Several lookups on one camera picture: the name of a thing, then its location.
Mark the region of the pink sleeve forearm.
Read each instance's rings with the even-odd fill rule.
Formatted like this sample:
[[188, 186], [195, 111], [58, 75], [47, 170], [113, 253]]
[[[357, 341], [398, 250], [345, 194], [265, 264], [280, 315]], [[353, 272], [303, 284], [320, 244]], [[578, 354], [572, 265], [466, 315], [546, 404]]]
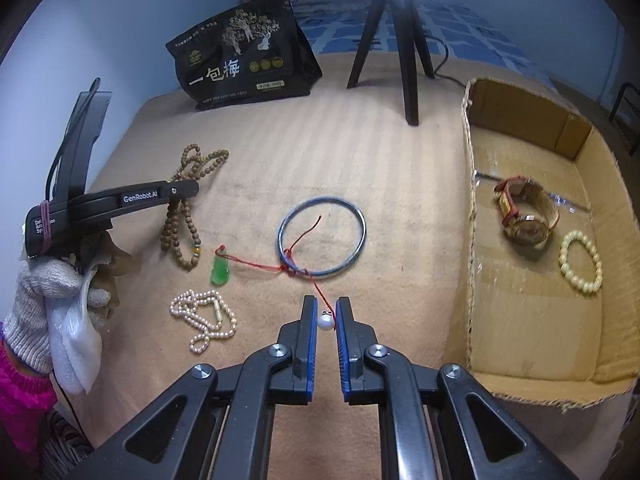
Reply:
[[29, 469], [40, 463], [40, 428], [58, 400], [48, 376], [33, 375], [1, 338], [1, 429]]

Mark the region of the left hand white glove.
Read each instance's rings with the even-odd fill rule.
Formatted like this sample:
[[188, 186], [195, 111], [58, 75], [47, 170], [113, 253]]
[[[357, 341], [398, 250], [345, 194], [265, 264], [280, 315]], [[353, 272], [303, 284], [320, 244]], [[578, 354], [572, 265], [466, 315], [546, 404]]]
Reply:
[[52, 370], [48, 300], [79, 297], [84, 279], [63, 260], [23, 262], [14, 303], [1, 327], [1, 375], [47, 376]]

